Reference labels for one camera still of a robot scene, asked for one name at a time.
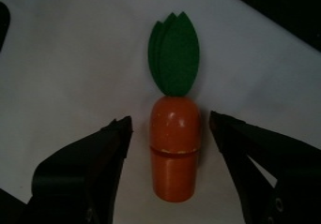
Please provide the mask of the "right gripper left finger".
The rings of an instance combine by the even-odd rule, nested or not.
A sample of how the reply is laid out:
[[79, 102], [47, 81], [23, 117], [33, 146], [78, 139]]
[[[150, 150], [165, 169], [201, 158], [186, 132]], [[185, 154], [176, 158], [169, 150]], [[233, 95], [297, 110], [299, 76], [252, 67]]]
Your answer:
[[132, 133], [127, 116], [69, 144], [39, 164], [25, 224], [113, 224]]

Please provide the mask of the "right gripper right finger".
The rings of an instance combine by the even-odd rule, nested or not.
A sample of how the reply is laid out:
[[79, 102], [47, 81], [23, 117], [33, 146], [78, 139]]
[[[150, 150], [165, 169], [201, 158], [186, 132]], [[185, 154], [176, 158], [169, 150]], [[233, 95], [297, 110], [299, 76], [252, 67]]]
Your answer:
[[247, 224], [321, 224], [321, 150], [218, 112], [210, 131]]

